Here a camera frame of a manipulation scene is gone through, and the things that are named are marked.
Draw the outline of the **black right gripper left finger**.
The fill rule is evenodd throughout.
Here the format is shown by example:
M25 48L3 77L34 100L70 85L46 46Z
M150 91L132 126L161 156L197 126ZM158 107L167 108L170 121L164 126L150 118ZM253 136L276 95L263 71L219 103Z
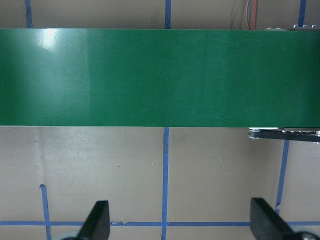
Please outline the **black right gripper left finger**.
M108 240L110 236L110 211L107 200L97 201L83 226L77 240Z

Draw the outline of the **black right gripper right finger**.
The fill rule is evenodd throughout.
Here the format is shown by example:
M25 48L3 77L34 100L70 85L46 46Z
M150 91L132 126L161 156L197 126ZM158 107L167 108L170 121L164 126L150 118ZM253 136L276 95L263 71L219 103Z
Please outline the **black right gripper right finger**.
M298 235L263 199L250 200L250 230L256 240L297 240Z

